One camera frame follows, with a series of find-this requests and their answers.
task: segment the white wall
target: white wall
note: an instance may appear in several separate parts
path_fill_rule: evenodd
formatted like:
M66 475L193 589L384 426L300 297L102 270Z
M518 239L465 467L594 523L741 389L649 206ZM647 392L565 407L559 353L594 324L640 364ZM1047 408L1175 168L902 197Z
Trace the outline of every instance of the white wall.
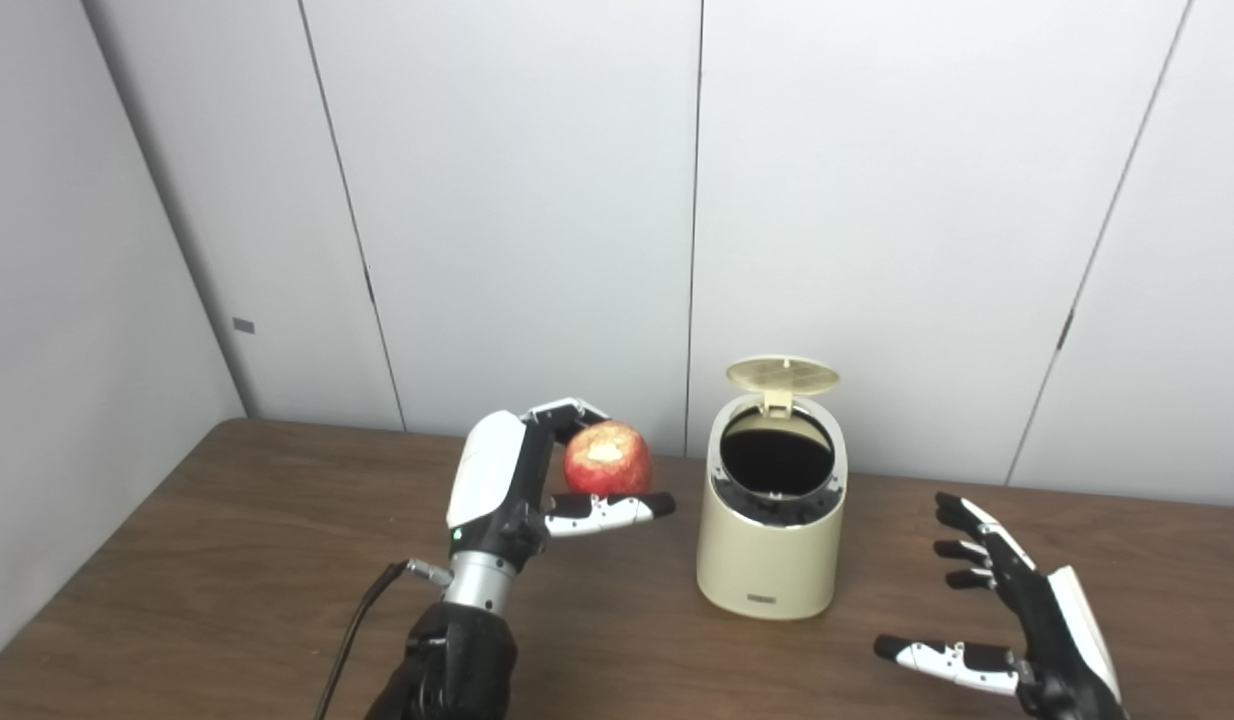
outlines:
M401 429L297 1L88 7L251 414Z
M790 352L855 469L1004 483L1181 10L707 2L690 454Z
M81 6L0 0L0 650L241 411Z
M408 429L684 442L698 0L306 2Z
M1234 503L1234 1L1190 10L1013 484Z

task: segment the beige trash can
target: beige trash can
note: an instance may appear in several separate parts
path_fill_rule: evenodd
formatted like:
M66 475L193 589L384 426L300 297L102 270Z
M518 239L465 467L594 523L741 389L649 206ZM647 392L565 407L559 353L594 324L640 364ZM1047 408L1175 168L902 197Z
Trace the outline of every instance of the beige trash can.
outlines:
M840 377L780 354L742 359L727 374L750 395L710 429L698 587L750 617L817 615L835 594L849 464L840 425L808 396Z

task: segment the wall seam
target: wall seam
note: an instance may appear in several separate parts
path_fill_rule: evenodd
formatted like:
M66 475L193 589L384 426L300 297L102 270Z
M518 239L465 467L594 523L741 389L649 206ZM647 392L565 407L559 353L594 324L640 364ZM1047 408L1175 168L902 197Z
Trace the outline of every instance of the wall seam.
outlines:
M399 398L399 384L394 378L394 362L390 359L390 347L385 342L385 331L381 329L381 310L376 303L376 293L373 291L373 274L369 272L369 261L364 254L364 238L360 237L360 222L355 215L355 201L350 200L350 184L346 179L346 164L342 161L342 146L337 142L337 128L333 125L333 111L328 106L328 94L325 91L325 77L320 72L320 57L315 54L315 40L310 33L310 20L306 19L306 1L297 0L297 10L301 12L301 27L306 33L306 49L310 51L310 63L315 68L315 83L320 86L320 105L325 109L325 121L328 123L328 137L333 141L333 156L337 158L337 174L342 180L342 193L346 196L346 207L350 214L350 228L355 232L355 248L360 252L360 266L364 268L364 283L369 290L369 303L373 305L373 319L378 327L378 340L381 342L381 354L385 357L385 369L390 374L390 391L394 393L394 406L399 410L399 426L404 432L408 432L408 421L404 417L404 400Z
M1088 252L1088 263L1083 266L1083 274L1079 275L1079 285L1075 287L1074 300L1070 301L1070 309L1066 315L1067 319L1060 340L1065 338L1065 332L1070 330L1071 320L1074 320L1075 314L1077 314L1079 301L1083 296L1083 289L1088 285L1088 275L1092 274L1097 254L1101 252L1102 241L1106 241L1106 231L1111 227L1111 217L1114 217L1116 205L1119 204L1119 196L1124 191L1124 182L1128 179L1128 172L1133 167L1133 161L1137 158L1138 147L1141 147L1141 137L1146 132L1146 123L1149 122L1149 119L1151 119L1153 110L1155 110L1155 101L1160 98L1160 90L1164 86L1164 78L1167 77L1169 65L1174 63L1174 54L1176 53L1176 47L1178 47L1178 42L1181 41L1181 32L1185 30L1185 23L1187 23L1187 17L1190 16L1190 9L1193 5L1195 0L1187 0L1185 6L1181 9L1181 19L1178 20L1178 26L1176 26L1176 30L1174 31L1174 40L1169 42L1167 53L1164 56L1164 63L1160 65L1160 74L1155 78L1155 86L1151 89L1151 96L1146 100L1146 111L1143 111L1141 114L1141 122L1137 126L1137 133L1133 135L1133 146L1128 149L1128 156L1124 158L1124 168L1120 169L1119 180L1116 182L1116 190L1111 194L1111 204L1106 206L1106 216L1102 217L1101 227L1097 228L1097 240L1093 242L1093 248ZM1011 487L1011 484L1013 484L1013 474L1016 473L1016 467L1021 459L1021 452L1025 447L1025 441L1034 425L1034 417L1038 415L1039 404L1041 404L1043 400L1043 393L1048 388L1048 379L1053 377L1053 367L1058 363L1058 356L1061 354L1060 340L1058 347L1053 348L1053 357L1048 359L1048 367L1045 372L1043 372L1043 379L1039 382L1039 391L1034 396L1034 404L1030 406L1030 414L1027 415L1025 426L1021 429L1021 441L1013 453L1013 461L1009 463L1009 471L1007 471L1007 475L1004 475L1004 487Z
M698 168L701 159L701 58L705 56L705 0L698 9L698 91L694 120L694 228L689 237L689 327L687 352L684 362L684 456L689 456L689 403L694 400L694 279L696 277L696 201L698 200Z

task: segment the apple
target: apple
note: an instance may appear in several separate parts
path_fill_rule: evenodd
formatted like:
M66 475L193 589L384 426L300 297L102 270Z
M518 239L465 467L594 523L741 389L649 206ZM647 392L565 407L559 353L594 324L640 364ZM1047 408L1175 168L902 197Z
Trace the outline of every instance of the apple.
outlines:
M639 430L603 420L581 430L563 451L563 480L570 492L608 496L653 487L653 459Z

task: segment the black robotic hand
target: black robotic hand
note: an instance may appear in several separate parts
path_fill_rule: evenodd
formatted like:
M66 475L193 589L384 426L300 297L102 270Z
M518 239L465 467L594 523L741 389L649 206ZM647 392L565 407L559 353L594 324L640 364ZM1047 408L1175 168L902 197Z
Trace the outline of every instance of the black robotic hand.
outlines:
M391 564L366 593L334 661L316 710L323 720L341 667L366 608L394 578L410 573L442 593L412 626L401 664L366 720L502 720L517 648L503 619L508 594L548 538L600 534L664 517L675 498L557 495L543 508L550 451L608 415L580 398L526 414L505 410L466 436L448 505L449 568L411 559Z
M974 564L946 574L946 584L996 592L1021 620L1025 655L893 635L879 635L874 652L980 692L1016 694L1028 715L1043 720L1125 720L1116 667L1075 571L1065 566L1050 576L1039 573L998 520L964 498L937 493L937 520L972 537L933 543L940 557Z

